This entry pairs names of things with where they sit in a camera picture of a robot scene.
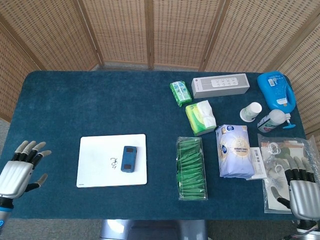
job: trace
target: blue label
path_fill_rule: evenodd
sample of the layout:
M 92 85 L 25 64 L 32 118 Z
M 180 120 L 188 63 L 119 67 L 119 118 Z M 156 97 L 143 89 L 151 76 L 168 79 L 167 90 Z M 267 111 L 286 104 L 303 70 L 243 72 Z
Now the blue label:
M 227 148 L 225 147 L 225 145 L 222 145 L 222 152 L 225 154 L 227 152 Z

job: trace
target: woven room divider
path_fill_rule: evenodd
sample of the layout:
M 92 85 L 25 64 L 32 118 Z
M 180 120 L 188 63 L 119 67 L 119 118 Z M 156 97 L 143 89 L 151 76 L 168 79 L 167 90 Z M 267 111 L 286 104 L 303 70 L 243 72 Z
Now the woven room divider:
M 307 134 L 320 129 L 319 0 L 0 1 L 0 116 L 34 70 L 118 62 L 214 72 L 279 70 Z

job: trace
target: table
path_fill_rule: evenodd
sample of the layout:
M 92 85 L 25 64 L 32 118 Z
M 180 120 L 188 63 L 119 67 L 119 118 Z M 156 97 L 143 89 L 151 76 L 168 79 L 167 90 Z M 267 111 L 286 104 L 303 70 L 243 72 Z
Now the table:
M 192 137 L 185 113 L 178 107 L 169 84 L 185 81 L 191 91 L 195 77 L 225 72 L 170 71 L 36 71 L 29 74 L 12 118 L 1 169 L 23 140 L 46 141 L 52 150 L 31 180 L 48 173 L 46 183 L 14 201 L 15 218 L 136 219 L 136 220 L 276 220 L 292 215 L 265 214 L 262 181 L 219 177 L 214 132 L 202 136 L 208 200 L 179 201 L 176 184 L 177 137 Z M 270 110 L 257 85 L 259 73 L 246 73 L 246 94 L 208 100 L 218 125 L 247 125 L 251 147 L 258 146 L 257 122 Z M 245 123 L 240 110 L 256 101 L 262 105 L 257 120 Z M 297 108 L 296 128 L 276 128 L 266 136 L 304 138 Z M 146 134 L 147 184 L 77 188 L 80 138 Z

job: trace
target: white board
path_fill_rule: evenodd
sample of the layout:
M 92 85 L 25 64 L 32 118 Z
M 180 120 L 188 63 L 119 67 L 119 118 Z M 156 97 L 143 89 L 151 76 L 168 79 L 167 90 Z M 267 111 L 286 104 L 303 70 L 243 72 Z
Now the white board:
M 136 147 L 134 172 L 122 172 L 124 146 Z M 83 136 L 80 140 L 78 188 L 147 183 L 146 135 Z

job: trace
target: clear plastic bag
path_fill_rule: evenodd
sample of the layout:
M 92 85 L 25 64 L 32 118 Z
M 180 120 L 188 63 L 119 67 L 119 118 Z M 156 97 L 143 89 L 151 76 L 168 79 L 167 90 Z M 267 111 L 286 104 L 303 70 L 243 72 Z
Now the clear plastic bag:
M 176 181 L 179 200 L 208 199 L 201 137 L 178 137 Z
M 290 200 L 286 174 L 290 169 L 299 178 L 314 179 L 320 184 L 320 158 L 315 138 L 309 140 L 292 137 L 265 137 L 258 134 L 267 178 L 263 182 L 264 212 L 274 214 L 291 214 L 291 210 L 279 203 L 273 195 L 272 188 Z

